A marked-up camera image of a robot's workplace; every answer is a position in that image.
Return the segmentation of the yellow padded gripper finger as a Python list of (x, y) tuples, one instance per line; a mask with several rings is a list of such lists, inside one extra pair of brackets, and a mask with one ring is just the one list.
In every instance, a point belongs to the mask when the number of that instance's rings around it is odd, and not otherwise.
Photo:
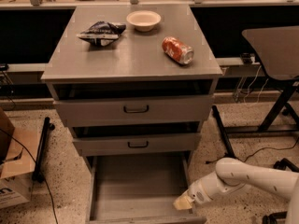
[(189, 195), (188, 191), (183, 192), (173, 202), (174, 207), (177, 210), (189, 210), (192, 209), (193, 198)]

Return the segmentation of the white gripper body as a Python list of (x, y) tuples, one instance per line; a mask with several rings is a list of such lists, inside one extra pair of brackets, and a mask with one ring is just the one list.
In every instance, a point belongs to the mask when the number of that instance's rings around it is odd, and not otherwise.
[(201, 180), (197, 180), (189, 186), (188, 194), (191, 197), (192, 202), (196, 204), (205, 204), (212, 201), (205, 191)]

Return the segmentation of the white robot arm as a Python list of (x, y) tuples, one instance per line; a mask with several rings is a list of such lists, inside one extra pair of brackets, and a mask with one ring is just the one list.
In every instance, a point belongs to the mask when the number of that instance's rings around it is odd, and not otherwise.
[(246, 164), (233, 158), (217, 161), (215, 170), (193, 183), (174, 201), (177, 210), (213, 201), (221, 195), (242, 190), (246, 185), (289, 200), (285, 224), (299, 224), (299, 174), (297, 172)]

